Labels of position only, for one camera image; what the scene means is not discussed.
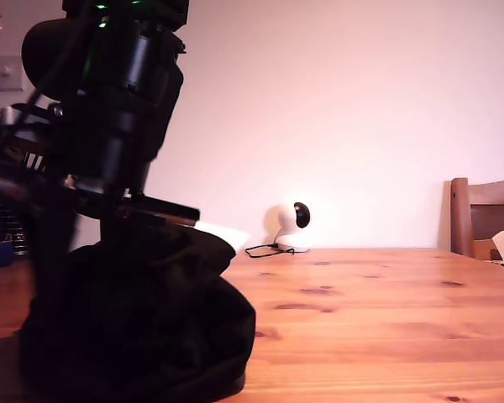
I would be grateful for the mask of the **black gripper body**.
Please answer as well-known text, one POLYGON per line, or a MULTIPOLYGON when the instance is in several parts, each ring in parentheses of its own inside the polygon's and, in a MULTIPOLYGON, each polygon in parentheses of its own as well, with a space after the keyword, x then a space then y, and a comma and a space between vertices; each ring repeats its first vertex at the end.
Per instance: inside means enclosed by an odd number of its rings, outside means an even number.
POLYGON ((35 124, 31 130, 44 172, 30 181, 28 204, 40 223, 71 228, 76 213, 102 220, 139 215, 151 225, 198 222, 195 207, 144 193, 150 165, 165 142, 166 125, 121 129, 35 124))

